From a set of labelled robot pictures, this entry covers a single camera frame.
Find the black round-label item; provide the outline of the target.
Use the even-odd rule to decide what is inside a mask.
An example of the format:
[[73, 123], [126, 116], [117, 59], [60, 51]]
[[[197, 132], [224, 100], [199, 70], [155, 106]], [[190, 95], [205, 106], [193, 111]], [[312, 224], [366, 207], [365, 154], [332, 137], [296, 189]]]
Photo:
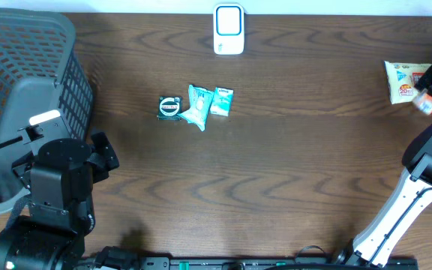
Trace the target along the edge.
[[160, 96], [158, 102], [157, 118], [159, 120], [179, 121], [182, 112], [182, 97]]

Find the yellow snack bag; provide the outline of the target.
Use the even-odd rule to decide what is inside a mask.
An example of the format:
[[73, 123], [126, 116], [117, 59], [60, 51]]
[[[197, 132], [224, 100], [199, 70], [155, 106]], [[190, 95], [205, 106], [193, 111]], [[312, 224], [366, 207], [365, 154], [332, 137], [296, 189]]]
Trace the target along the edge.
[[431, 64], [413, 64], [384, 61], [391, 104], [412, 102], [419, 93], [415, 84]]

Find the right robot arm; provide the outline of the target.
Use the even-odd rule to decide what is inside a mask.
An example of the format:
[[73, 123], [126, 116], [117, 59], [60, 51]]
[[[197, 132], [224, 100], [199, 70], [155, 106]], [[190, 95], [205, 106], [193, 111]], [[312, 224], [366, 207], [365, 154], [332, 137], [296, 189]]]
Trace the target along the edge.
[[[415, 84], [418, 108], [432, 100], [432, 65]], [[432, 203], [432, 124], [408, 146], [397, 186], [378, 215], [332, 260], [335, 265], [384, 268], [415, 219]]]

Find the grey plastic mesh basket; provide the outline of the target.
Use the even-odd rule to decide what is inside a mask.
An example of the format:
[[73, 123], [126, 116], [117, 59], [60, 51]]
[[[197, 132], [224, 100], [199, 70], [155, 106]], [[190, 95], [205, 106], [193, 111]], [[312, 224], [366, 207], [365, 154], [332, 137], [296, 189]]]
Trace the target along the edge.
[[0, 144], [53, 110], [67, 137], [86, 138], [95, 96], [74, 50], [76, 37], [59, 13], [0, 8]]

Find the teal snack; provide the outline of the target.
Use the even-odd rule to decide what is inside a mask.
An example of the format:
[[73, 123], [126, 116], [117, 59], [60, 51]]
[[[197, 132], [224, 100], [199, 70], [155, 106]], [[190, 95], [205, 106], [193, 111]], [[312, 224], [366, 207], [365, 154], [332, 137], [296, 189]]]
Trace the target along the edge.
[[201, 131], [206, 129], [209, 108], [212, 105], [214, 92], [205, 88], [189, 85], [190, 107], [178, 116], [189, 124], [195, 124]]

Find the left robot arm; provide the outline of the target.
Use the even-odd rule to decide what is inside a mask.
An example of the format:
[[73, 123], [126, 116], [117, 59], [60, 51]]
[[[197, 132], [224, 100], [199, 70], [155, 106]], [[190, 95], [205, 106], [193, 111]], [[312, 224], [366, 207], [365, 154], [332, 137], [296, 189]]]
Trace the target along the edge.
[[139, 269], [139, 257], [117, 247], [83, 258], [84, 238], [95, 228], [93, 185], [108, 179], [119, 160], [105, 133], [87, 143], [61, 126], [56, 119], [30, 125], [0, 143], [31, 147], [11, 165], [29, 193], [16, 200], [0, 232], [0, 269]]

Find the orange juice carton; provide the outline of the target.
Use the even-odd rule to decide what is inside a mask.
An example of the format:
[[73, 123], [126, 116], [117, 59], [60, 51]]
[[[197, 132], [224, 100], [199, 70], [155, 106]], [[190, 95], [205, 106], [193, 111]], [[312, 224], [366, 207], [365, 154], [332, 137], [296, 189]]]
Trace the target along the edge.
[[412, 100], [415, 107], [425, 115], [432, 113], [432, 96], [428, 94], [428, 90], [420, 91]]

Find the teal tissue pack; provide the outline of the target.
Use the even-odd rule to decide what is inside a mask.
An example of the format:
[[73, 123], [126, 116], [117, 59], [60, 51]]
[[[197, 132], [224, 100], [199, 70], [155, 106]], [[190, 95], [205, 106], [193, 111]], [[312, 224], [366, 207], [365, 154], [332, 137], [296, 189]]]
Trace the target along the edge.
[[228, 117], [231, 110], [234, 91], [229, 88], [216, 87], [214, 90], [213, 101], [210, 113], [218, 116]]

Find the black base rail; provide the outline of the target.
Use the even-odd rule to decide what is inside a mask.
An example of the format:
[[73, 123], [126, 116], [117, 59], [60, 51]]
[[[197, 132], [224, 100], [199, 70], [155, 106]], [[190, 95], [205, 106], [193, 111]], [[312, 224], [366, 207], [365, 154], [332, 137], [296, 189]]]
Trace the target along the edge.
[[[254, 259], [254, 258], [239, 258], [239, 259], [170, 259], [167, 257], [142, 257], [139, 259], [139, 264], [136, 268], [145, 270], [221, 270], [221, 269], [267, 269], [274, 266], [294, 266], [300, 264], [323, 264], [326, 260], [322, 257], [299, 257], [293, 258], [277, 258], [277, 259]], [[102, 266], [97, 266], [90, 259], [84, 262], [79, 262], [74, 269], [122, 269], [119, 268], [119, 262], [111, 266], [109, 262], [103, 262]], [[394, 270], [418, 270], [419, 266], [415, 259], [390, 259], [384, 268], [370, 269], [394, 269]]]

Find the white barcode scanner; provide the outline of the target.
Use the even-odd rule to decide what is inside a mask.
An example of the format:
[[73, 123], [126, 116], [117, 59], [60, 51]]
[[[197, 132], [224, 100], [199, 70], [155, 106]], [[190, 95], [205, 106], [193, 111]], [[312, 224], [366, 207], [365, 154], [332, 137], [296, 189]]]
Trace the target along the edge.
[[213, 44], [217, 55], [239, 55], [245, 48], [245, 11], [240, 4], [221, 3], [213, 10]]

